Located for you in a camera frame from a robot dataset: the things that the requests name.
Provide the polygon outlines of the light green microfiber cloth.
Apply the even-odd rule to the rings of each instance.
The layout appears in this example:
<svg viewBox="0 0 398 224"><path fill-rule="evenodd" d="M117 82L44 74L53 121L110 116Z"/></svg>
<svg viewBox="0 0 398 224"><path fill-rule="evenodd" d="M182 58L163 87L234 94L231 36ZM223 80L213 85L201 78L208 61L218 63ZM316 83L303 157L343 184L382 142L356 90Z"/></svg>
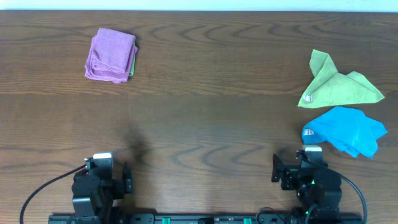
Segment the light green microfiber cloth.
<svg viewBox="0 0 398 224"><path fill-rule="evenodd" d="M361 73L340 73L326 52L314 49L309 66L313 80L299 99L301 108L368 104L384 99L384 95Z"/></svg>

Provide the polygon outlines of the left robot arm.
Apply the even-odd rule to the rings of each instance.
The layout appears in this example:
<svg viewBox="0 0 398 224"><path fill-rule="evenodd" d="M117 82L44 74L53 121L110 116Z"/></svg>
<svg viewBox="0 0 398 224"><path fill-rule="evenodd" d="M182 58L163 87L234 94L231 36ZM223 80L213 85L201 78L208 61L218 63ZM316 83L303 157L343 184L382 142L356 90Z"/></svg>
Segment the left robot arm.
<svg viewBox="0 0 398 224"><path fill-rule="evenodd" d="M112 159L91 159L86 169L73 178L73 208L71 223L114 224L128 223L126 215L113 206L115 200L132 193L132 174L127 164L123 165L122 177L113 178Z"/></svg>

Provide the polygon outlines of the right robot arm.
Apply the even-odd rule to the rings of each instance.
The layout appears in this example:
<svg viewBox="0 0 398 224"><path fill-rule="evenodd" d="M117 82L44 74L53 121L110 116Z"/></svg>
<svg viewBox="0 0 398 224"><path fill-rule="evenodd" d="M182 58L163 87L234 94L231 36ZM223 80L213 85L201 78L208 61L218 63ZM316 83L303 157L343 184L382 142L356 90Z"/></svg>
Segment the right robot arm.
<svg viewBox="0 0 398 224"><path fill-rule="evenodd" d="M297 152L299 165L287 165L273 155L272 182L281 182L282 190L293 190L301 203L293 208L286 223L341 223L338 208L341 177L327 169L321 152Z"/></svg>

